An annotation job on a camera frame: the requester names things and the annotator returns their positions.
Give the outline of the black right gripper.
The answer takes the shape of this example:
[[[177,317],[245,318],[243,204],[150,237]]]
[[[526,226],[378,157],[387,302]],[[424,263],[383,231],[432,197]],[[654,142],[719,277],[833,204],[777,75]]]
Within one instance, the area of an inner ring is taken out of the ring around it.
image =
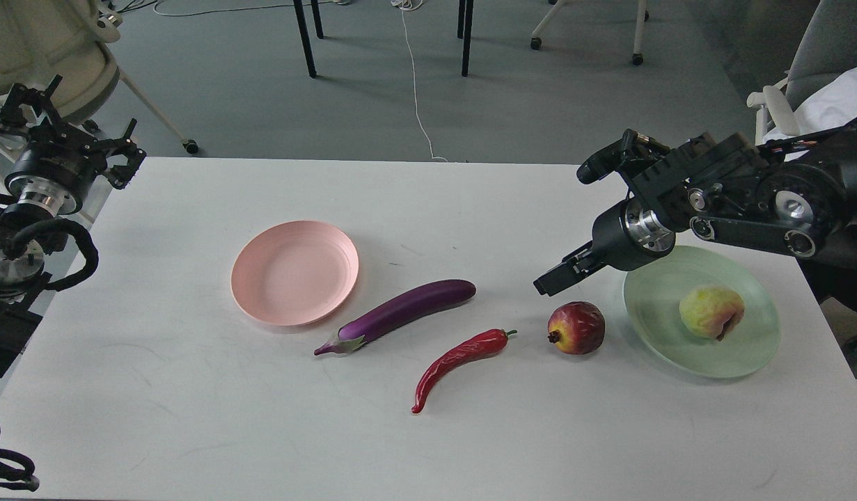
[[[620,271],[638,269],[667,256],[676,242],[676,232],[664,226],[638,198],[621,200],[597,216],[591,237],[533,281],[540,295],[558,295],[605,266]]]

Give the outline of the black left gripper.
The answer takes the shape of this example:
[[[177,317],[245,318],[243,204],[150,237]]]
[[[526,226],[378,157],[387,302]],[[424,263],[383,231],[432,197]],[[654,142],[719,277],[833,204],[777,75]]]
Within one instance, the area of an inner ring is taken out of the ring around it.
[[[0,134],[30,140],[4,180],[14,201],[5,214],[69,215],[80,212],[98,175],[114,189],[125,189],[147,152],[132,134],[132,118],[119,138],[98,140],[63,123],[52,96],[63,77],[55,75],[44,90],[14,83],[0,110]],[[123,157],[125,163],[108,159]]]

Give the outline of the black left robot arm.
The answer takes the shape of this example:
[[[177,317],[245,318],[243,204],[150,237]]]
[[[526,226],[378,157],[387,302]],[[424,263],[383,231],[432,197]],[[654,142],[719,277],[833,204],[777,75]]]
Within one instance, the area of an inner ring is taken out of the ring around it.
[[[98,267],[91,234],[72,214],[98,177],[125,189],[147,156],[132,140],[135,120],[113,139],[70,124],[52,102],[61,80],[43,90],[14,83],[0,110],[0,133],[26,142],[0,193],[0,378],[41,322],[31,311],[40,293],[72,288]]]

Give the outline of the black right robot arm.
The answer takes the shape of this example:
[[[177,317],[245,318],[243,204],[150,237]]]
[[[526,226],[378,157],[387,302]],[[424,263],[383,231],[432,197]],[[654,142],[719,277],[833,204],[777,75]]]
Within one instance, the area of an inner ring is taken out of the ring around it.
[[[753,145],[736,133],[679,147],[627,129],[576,171],[618,174],[628,196],[592,238],[535,280],[553,296],[603,267],[632,271],[667,256],[679,232],[838,269],[857,270],[857,117],[841,127]]]

